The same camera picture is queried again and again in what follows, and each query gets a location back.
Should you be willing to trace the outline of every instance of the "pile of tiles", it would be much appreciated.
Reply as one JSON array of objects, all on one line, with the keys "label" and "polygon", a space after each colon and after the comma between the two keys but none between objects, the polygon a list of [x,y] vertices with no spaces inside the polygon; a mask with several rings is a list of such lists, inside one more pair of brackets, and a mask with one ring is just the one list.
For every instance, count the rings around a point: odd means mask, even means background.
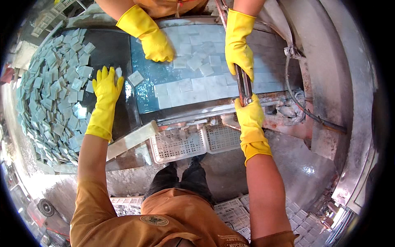
[{"label": "pile of tiles", "polygon": [[79,101],[93,93],[92,43],[82,45],[86,29],[50,39],[33,55],[16,89],[18,122],[35,145],[38,162],[78,165],[78,152],[91,113]]}]

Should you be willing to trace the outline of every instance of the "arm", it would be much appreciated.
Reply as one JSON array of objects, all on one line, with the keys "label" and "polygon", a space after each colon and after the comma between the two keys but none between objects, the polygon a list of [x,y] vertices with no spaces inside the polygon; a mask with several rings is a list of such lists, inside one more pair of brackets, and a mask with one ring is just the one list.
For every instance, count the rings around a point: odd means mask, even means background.
[{"label": "arm", "polygon": [[235,0],[229,9],[225,37],[225,58],[229,71],[236,75],[235,64],[239,65],[254,81],[254,55],[246,42],[252,32],[255,18],[265,0]]},{"label": "arm", "polygon": [[108,141],[111,139],[115,103],[122,90],[124,78],[114,85],[114,68],[103,67],[93,79],[97,97],[78,159],[78,184],[75,211],[70,223],[70,241],[83,245],[86,235],[100,223],[117,216],[110,202],[105,177]]},{"label": "arm", "polygon": [[255,240],[291,231],[291,225],[285,211],[284,183],[262,130],[265,116],[255,94],[252,100],[241,107],[236,99],[235,108],[241,126],[240,145],[246,157],[251,240]]},{"label": "arm", "polygon": [[146,59],[155,62],[173,60],[174,52],[166,36],[133,0],[98,0],[97,3],[118,21],[117,27],[141,40]]},{"label": "arm", "polygon": [[256,17],[266,0],[235,0],[233,10]]},{"label": "arm", "polygon": [[257,154],[247,161],[246,166],[251,239],[291,231],[285,212],[284,183],[273,158]]},{"label": "arm", "polygon": [[135,5],[133,0],[96,0],[109,16],[119,21],[121,16]]}]

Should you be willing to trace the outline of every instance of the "wheel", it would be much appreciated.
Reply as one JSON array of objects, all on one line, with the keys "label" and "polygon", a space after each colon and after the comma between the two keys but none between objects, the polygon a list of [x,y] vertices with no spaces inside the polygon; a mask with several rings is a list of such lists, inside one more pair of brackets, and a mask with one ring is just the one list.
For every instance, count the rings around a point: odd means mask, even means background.
[{"label": "wheel", "polygon": [[51,217],[55,213],[55,208],[47,199],[41,199],[37,204],[38,210],[46,216]]}]

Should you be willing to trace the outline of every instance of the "white plastic crate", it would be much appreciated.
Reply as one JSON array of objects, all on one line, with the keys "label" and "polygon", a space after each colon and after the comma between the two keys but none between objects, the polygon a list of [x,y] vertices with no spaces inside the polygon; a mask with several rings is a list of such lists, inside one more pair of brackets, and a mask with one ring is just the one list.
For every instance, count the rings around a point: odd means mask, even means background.
[{"label": "white plastic crate", "polygon": [[[205,135],[206,132],[202,128],[195,133],[190,133],[186,140],[165,143],[160,139],[161,134],[156,134],[150,138],[154,161],[161,164],[207,153]],[[172,134],[168,131],[166,137],[179,139],[179,134]]]},{"label": "white plastic crate", "polygon": [[240,148],[241,132],[223,125],[220,118],[217,121],[218,125],[205,126],[207,152],[215,154]]}]

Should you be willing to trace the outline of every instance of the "shirt logo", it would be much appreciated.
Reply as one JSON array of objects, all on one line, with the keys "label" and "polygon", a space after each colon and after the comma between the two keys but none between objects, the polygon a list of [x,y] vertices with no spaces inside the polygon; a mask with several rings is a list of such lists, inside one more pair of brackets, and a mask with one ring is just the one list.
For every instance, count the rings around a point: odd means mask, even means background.
[{"label": "shirt logo", "polygon": [[143,215],[140,217],[140,220],[154,226],[167,226],[169,224],[165,217],[159,215]]},{"label": "shirt logo", "polygon": [[245,243],[225,243],[224,247],[249,247]]}]

